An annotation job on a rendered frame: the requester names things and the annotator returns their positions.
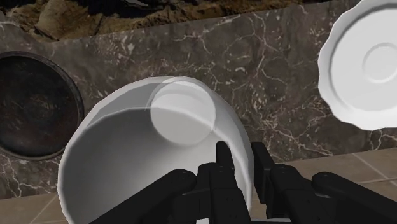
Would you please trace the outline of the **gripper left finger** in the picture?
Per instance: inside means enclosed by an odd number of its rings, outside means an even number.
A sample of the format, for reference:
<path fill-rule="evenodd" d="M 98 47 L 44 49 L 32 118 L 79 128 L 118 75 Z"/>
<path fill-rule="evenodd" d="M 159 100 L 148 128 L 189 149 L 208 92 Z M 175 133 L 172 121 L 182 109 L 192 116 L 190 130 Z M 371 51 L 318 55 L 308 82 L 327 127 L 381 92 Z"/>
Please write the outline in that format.
<path fill-rule="evenodd" d="M 196 174 L 175 169 L 90 224 L 251 224 L 234 172 L 230 148 L 218 142 L 215 162 Z"/>

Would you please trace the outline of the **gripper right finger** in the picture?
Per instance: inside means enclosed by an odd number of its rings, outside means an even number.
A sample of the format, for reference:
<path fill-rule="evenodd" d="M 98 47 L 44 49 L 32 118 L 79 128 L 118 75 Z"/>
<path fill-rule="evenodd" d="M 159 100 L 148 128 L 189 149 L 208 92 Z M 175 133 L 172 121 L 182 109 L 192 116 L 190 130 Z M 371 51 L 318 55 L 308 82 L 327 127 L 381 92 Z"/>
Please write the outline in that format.
<path fill-rule="evenodd" d="M 254 187 L 270 219 L 291 224 L 397 224 L 397 202 L 332 172 L 304 178 L 252 142 Z"/>

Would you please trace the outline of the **white bowl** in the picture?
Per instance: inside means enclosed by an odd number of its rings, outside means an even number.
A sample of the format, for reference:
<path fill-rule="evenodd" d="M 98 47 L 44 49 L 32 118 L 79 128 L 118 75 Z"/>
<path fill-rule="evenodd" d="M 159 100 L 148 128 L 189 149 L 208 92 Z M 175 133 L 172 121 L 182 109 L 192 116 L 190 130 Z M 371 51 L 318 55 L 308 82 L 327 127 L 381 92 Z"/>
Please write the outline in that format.
<path fill-rule="evenodd" d="M 254 156 L 231 105 L 195 78 L 129 83 L 98 102 L 69 140 L 58 173 L 62 212 L 68 224 L 89 224 L 174 169 L 214 162 L 219 141 L 250 205 Z"/>

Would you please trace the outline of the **white scalloped plate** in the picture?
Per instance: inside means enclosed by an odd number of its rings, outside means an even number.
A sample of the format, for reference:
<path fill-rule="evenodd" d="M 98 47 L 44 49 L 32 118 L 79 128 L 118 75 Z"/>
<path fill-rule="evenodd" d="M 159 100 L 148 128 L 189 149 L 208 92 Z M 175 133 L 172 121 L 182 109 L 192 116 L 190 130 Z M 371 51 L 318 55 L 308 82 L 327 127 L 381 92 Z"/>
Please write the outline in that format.
<path fill-rule="evenodd" d="M 341 14 L 317 64 L 335 118 L 362 130 L 397 128 L 397 0 L 360 0 Z"/>

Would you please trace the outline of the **dark round plate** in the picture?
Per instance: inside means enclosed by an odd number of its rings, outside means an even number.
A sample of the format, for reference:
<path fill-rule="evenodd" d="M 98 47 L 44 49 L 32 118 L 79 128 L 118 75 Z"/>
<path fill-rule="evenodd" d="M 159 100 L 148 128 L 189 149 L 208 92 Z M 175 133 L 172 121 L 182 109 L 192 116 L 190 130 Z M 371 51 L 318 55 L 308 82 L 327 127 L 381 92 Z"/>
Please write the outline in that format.
<path fill-rule="evenodd" d="M 72 78 L 35 53 L 0 53 L 0 151 L 24 160 L 63 153 L 84 119 Z"/>

